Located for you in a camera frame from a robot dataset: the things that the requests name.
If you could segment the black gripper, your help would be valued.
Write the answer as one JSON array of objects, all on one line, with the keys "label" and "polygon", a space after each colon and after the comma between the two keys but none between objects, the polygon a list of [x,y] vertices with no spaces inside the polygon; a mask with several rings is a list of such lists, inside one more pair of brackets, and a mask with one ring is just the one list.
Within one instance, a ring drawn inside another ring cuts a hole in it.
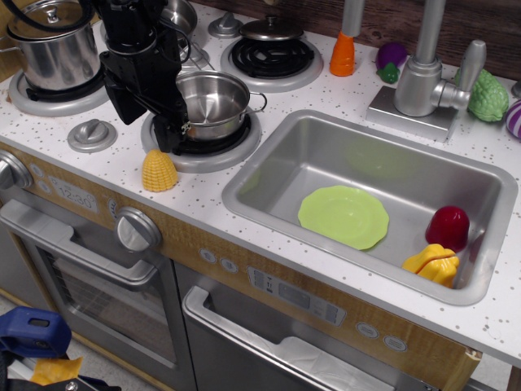
[{"label": "black gripper", "polygon": [[130,45],[107,39],[100,60],[107,95],[123,123],[130,125],[151,112],[159,149],[177,150],[190,129],[186,103],[176,85],[182,69],[177,31],[151,30]]}]

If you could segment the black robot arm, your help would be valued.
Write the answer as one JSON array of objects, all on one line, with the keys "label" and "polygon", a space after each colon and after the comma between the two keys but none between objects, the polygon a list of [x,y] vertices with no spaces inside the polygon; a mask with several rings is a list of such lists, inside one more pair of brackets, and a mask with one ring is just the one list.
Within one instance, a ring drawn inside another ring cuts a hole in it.
[{"label": "black robot arm", "polygon": [[96,13],[106,33],[99,57],[105,89],[120,119],[130,125],[153,114],[156,141],[173,152],[190,128],[186,103],[177,88],[182,70],[177,31],[161,21],[166,1],[81,1]]}]

